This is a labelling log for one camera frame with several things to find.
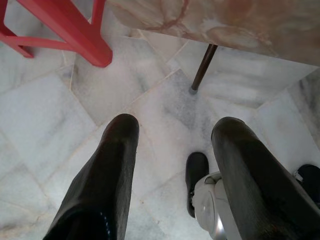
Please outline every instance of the black sneaker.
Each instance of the black sneaker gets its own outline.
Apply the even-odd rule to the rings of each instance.
[[[294,177],[320,208],[320,169],[314,165],[305,164],[296,171]]]
[[[209,162],[202,152],[193,152],[188,157],[185,167],[185,183],[187,188],[186,208],[191,217],[195,217],[192,197],[195,194],[196,183],[209,174]]]

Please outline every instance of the red wooden stool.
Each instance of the red wooden stool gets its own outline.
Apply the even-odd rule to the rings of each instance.
[[[26,58],[34,56],[24,46],[74,51],[97,67],[112,61],[112,50],[100,34],[106,0],[94,0],[91,24],[70,0],[17,0],[65,42],[16,36],[5,24],[8,0],[0,0],[0,41]]]

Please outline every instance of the marble floor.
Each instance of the marble floor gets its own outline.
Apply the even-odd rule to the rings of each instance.
[[[89,19],[90,1],[74,2]],[[58,38],[14,0],[5,23],[19,35]],[[52,49],[26,59],[0,43],[0,239],[42,239],[120,113],[140,124],[127,240],[210,240],[186,211],[184,171],[194,151],[218,171],[210,134],[222,117],[244,120],[291,173],[320,167],[316,66],[219,47],[190,95],[206,43],[130,29],[108,4],[101,33],[114,56],[106,68]]]

